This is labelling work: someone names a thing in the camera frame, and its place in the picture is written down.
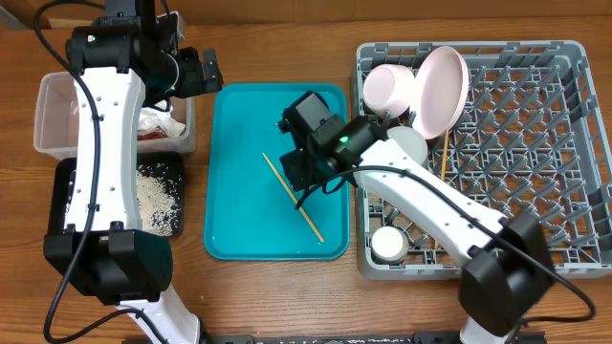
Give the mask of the pink bowl with rice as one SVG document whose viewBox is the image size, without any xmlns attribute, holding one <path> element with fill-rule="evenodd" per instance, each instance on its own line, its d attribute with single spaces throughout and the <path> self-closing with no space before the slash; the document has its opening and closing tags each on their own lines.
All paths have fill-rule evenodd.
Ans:
<svg viewBox="0 0 612 344">
<path fill-rule="evenodd" d="M 415 102 L 415 76 L 406 66 L 382 64 L 367 75 L 362 92 L 366 107 L 374 114 L 396 118 Z"/>
</svg>

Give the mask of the grey bowl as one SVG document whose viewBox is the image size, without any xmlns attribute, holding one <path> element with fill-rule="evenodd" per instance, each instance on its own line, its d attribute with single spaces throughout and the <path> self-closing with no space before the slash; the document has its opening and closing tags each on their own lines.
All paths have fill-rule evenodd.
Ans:
<svg viewBox="0 0 612 344">
<path fill-rule="evenodd" d="M 387 135 L 396 141 L 406 154 L 421 166 L 426 165 L 428 147 L 423 136 L 411 127 L 396 126 L 387 131 Z"/>
</svg>

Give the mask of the large pink plate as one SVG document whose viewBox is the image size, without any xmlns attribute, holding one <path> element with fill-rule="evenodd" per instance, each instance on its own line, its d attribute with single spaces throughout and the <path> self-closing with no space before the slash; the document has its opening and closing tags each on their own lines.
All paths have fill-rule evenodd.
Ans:
<svg viewBox="0 0 612 344">
<path fill-rule="evenodd" d="M 462 55 L 450 46 L 433 50 L 415 77 L 412 127 L 425 140 L 444 135 L 463 113 L 469 84 L 470 74 Z"/>
</svg>

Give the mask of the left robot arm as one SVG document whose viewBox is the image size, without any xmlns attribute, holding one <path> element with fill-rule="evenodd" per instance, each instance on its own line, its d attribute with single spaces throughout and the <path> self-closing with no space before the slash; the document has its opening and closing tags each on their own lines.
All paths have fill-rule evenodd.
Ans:
<svg viewBox="0 0 612 344">
<path fill-rule="evenodd" d="M 208 343 L 203 320 L 171 284 L 165 237 L 142 228 L 137 137 L 144 108 L 219 92 L 214 50 L 179 44 L 180 17 L 151 1 L 107 1 L 73 30 L 57 61 L 73 77 L 79 110 L 76 176 L 63 228 L 43 252 L 73 287 L 130 316 L 152 343 Z"/>
</svg>

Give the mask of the white napkin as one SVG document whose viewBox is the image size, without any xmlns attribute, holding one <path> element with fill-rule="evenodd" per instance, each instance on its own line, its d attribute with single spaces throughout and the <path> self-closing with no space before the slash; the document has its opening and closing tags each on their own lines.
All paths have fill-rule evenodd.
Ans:
<svg viewBox="0 0 612 344">
<path fill-rule="evenodd" d="M 169 100 L 162 100 L 151 107 L 143 107 L 139 116 L 139 130 L 161 129 L 168 138 L 177 138 L 186 129 L 184 123 L 172 117 L 173 107 Z"/>
</svg>

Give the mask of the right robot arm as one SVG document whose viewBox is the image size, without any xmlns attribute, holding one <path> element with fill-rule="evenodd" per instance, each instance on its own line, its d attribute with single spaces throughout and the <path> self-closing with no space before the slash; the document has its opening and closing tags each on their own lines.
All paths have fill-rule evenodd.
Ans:
<svg viewBox="0 0 612 344">
<path fill-rule="evenodd" d="M 320 94 L 303 94 L 277 123 L 295 144 L 280 158 L 285 176 L 304 198 L 340 179 L 396 207 L 462 270 L 459 301 L 468 321 L 458 342 L 511 342 L 554 283 L 540 221 L 506 217 L 442 182 L 389 137 L 389 122 L 375 115 L 345 121 Z"/>
</svg>

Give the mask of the red snack wrapper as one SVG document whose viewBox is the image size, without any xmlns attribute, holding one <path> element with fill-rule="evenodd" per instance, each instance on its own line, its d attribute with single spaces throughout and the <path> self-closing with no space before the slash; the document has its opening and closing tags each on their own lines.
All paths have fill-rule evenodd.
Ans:
<svg viewBox="0 0 612 344">
<path fill-rule="evenodd" d="M 158 140 L 167 138 L 165 131 L 157 128 L 154 130 L 139 130 L 137 140 Z"/>
</svg>

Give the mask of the white cup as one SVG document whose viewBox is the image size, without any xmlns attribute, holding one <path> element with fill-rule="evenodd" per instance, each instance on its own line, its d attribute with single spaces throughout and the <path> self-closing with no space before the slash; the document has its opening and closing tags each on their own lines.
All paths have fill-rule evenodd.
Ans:
<svg viewBox="0 0 612 344">
<path fill-rule="evenodd" d="M 394 226 L 382 226 L 371 237 L 374 257 L 386 264 L 399 264 L 407 255 L 409 242 L 405 234 Z"/>
</svg>

